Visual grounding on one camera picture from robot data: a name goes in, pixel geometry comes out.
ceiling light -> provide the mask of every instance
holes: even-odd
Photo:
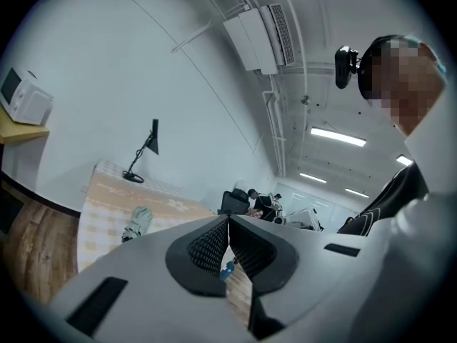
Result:
[[[340,134],[339,132],[329,131],[326,129],[317,129],[316,127],[313,127],[311,129],[311,134],[315,134],[316,136],[328,137],[329,139],[348,142],[349,144],[360,147],[366,144],[366,140],[364,139],[358,139],[357,137],[348,136],[347,134]]]
[[[303,174],[303,173],[300,173],[300,175],[302,177],[306,177],[306,178],[309,178],[309,179],[312,179],[312,180],[316,180],[316,181],[321,182],[321,183],[326,183],[327,182],[326,180],[319,179],[319,178],[316,178],[316,177],[312,177],[311,175],[307,175],[307,174]]]
[[[406,156],[403,156],[403,155],[400,155],[398,158],[397,158],[397,161],[399,163],[402,163],[403,165],[411,165],[413,163],[412,160],[408,159]]]
[[[350,193],[357,194],[358,196],[362,196],[362,197],[365,197],[365,198],[370,198],[370,196],[367,196],[366,194],[358,193],[358,192],[353,191],[352,189],[349,189],[349,188],[346,188],[346,189],[344,189],[344,190],[347,191],[347,192],[350,192]]]

wooden shelf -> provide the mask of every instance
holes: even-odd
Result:
[[[47,136],[49,130],[44,126],[19,124],[14,122],[0,105],[0,144],[9,144],[15,141],[34,139]]]

black desk lamp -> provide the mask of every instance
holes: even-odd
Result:
[[[150,149],[151,151],[155,152],[157,155],[159,155],[159,144],[157,142],[157,133],[159,130],[159,120],[158,119],[153,119],[152,120],[152,131],[149,134],[148,138],[144,142],[144,145],[136,151],[136,157],[130,164],[129,170],[128,171],[123,171],[122,175],[124,179],[129,180],[130,182],[135,182],[135,183],[143,183],[144,179],[141,178],[138,174],[135,174],[132,172],[131,168],[134,167],[136,161],[143,155],[143,150],[145,147]]]

black baseboard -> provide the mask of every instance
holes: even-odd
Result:
[[[27,196],[30,199],[33,199],[34,201],[36,201],[40,204],[43,204],[46,207],[49,207],[50,209],[59,211],[62,214],[68,214],[69,216],[72,216],[72,217],[79,218],[81,216],[81,212],[77,212],[74,209],[69,209],[67,207],[61,206],[60,204],[55,204],[55,203],[49,201],[48,199],[39,196],[35,192],[33,192],[30,189],[27,189],[23,185],[19,184],[18,182],[16,182],[14,179],[12,179],[11,177],[9,177],[7,174],[5,174],[3,172],[0,173],[0,177],[10,186],[15,188],[19,192],[21,192],[23,195]]]

microwave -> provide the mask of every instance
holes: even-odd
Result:
[[[52,99],[30,71],[12,67],[1,83],[0,103],[15,122],[41,124]]]

